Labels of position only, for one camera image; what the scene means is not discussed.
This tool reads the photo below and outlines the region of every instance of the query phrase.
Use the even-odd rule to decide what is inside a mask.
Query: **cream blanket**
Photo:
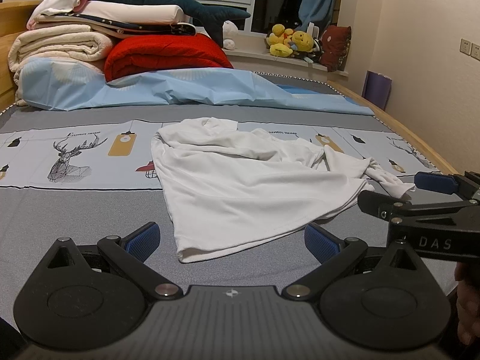
[[[39,28],[17,37],[8,54],[8,66],[14,72],[13,80],[18,85],[22,67],[32,56],[64,57],[91,63],[105,59],[112,48],[111,38],[92,31],[86,24]],[[23,105],[19,93],[16,99],[18,105]]]

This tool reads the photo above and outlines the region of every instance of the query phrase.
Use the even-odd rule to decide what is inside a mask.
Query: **yellow stuffed toy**
[[[314,49],[314,39],[306,32],[295,31],[291,36],[289,45],[294,51],[311,53]]]
[[[291,38],[293,30],[291,28],[285,29],[282,24],[275,24],[272,27],[272,33],[266,38],[268,46],[273,44],[286,44]]]
[[[287,57],[293,53],[293,50],[283,43],[272,44],[270,46],[270,54],[273,56]]]

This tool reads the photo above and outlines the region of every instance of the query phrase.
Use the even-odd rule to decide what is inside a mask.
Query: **red blanket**
[[[141,35],[118,43],[105,62],[106,81],[130,74],[182,68],[233,68],[208,36]]]

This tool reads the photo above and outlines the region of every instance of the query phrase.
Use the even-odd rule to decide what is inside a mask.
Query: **hand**
[[[470,345],[480,337],[480,289],[472,285],[468,276],[469,265],[461,262],[455,268],[458,310],[458,338],[465,345]]]

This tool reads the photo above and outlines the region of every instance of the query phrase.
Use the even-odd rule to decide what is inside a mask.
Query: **gray bed sheet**
[[[0,132],[99,123],[132,119],[157,122],[215,116],[237,121],[276,122],[388,131],[371,116],[278,110],[256,107],[178,105],[119,107],[71,112],[15,109],[0,116]],[[379,192],[383,189],[375,182]],[[435,203],[457,197],[434,192],[411,193],[414,203]],[[319,265],[303,242],[303,231],[210,261],[181,264],[176,255],[173,225],[162,191],[68,191],[34,188],[0,188],[0,315],[14,323],[15,296],[52,242],[69,236],[78,244],[93,244],[110,234],[125,236],[148,221],[161,228],[160,247],[147,265],[184,290],[191,284],[218,286],[284,286]],[[371,246],[384,246],[387,222],[363,214],[354,206],[323,226],[336,236],[357,236]],[[426,260],[445,293],[454,287],[455,264]]]

